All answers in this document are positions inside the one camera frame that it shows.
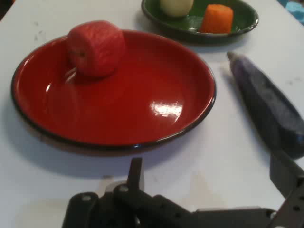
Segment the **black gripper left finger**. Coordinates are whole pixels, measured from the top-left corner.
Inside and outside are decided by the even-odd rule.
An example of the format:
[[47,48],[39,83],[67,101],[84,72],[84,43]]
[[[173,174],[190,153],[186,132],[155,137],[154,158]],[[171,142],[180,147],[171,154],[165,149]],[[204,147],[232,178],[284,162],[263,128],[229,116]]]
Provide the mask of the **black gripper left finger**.
[[64,217],[64,228],[195,228],[194,213],[161,195],[143,190],[143,160],[133,158],[125,183],[99,197],[94,192],[74,195]]

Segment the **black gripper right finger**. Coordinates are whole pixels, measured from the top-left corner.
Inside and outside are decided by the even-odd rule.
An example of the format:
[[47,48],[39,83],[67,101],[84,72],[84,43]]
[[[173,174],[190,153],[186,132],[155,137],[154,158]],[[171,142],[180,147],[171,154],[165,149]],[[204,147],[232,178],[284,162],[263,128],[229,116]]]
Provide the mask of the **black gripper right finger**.
[[275,151],[270,158],[270,179],[284,197],[272,217],[270,228],[304,226],[304,171],[285,152]]

